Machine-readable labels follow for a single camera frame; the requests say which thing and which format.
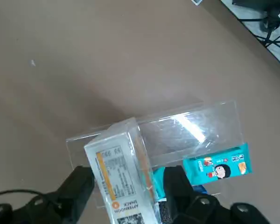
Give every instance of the black wire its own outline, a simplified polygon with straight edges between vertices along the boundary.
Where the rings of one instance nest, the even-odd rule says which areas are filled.
[[[4,190],[4,191],[0,191],[0,196],[5,195],[5,194],[12,194],[12,193],[27,193],[27,194],[38,195],[38,196],[42,197],[43,199],[45,199],[46,201],[52,203],[57,208],[59,207],[59,205],[56,202],[54,202],[53,200],[51,200],[47,195],[45,195],[39,191],[36,191],[36,190],[28,190],[28,189]]]
[[[273,40],[273,42],[276,41],[276,40],[278,40],[279,38],[280,38],[280,35],[279,35],[275,40]]]
[[[265,19],[267,19],[267,17],[261,18],[261,19],[239,19],[239,21],[241,21],[241,22],[261,22]]]
[[[264,38],[264,37],[262,37],[262,36],[258,36],[258,35],[254,35],[255,37],[257,37],[257,38],[260,38],[260,39],[263,39],[263,40],[265,40],[266,38]],[[273,41],[271,41],[271,40],[268,40],[268,45],[266,45],[265,47],[267,48],[268,46],[270,46],[271,44],[274,44],[274,45],[276,45],[278,48],[280,48],[280,45],[278,44],[278,43],[280,43],[280,41],[277,41],[278,39],[280,38],[280,35],[277,37],[277,38],[275,38]]]
[[[271,34],[272,34],[272,30],[270,29],[269,32],[268,32],[267,35],[266,35],[265,40],[262,42],[262,44],[263,44],[264,46],[266,46],[266,44],[267,44],[268,41],[270,40]]]
[[[241,21],[241,22],[261,22],[261,21],[263,21],[266,18],[267,17],[262,18],[262,19],[239,19],[239,21]]]

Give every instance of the cartoon boy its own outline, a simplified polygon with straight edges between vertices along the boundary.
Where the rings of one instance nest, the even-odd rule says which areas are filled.
[[[208,173],[207,176],[209,178],[216,176],[218,179],[223,179],[223,178],[230,177],[230,174],[231,174],[231,170],[228,165],[219,164],[215,166],[214,172]]]

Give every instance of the transparent acrylic box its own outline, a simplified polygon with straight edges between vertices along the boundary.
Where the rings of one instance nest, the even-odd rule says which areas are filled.
[[[152,169],[182,165],[182,160],[210,154],[244,143],[234,101],[213,105],[192,105],[137,119]],[[89,166],[84,146],[109,126],[94,128],[66,140],[72,167]],[[224,206],[231,204],[233,188],[224,180],[204,185]],[[96,186],[90,200],[105,207]]]

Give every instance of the blue wrapper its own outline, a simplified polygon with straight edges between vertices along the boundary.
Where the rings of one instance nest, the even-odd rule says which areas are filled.
[[[219,153],[183,160],[183,166],[192,185],[252,173],[247,143]]]

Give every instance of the snack package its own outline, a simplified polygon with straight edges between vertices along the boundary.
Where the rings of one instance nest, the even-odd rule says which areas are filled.
[[[112,224],[158,224],[146,149],[135,119],[112,125],[85,147]]]
[[[154,176],[153,176],[155,194],[157,195],[157,199],[159,202],[164,201],[166,197],[164,187],[163,187],[164,171],[165,171],[165,167],[160,167],[154,171]],[[202,185],[193,186],[193,190],[203,194],[207,194],[206,189]]]
[[[183,166],[192,185],[252,172],[247,143],[207,156],[183,160]]]

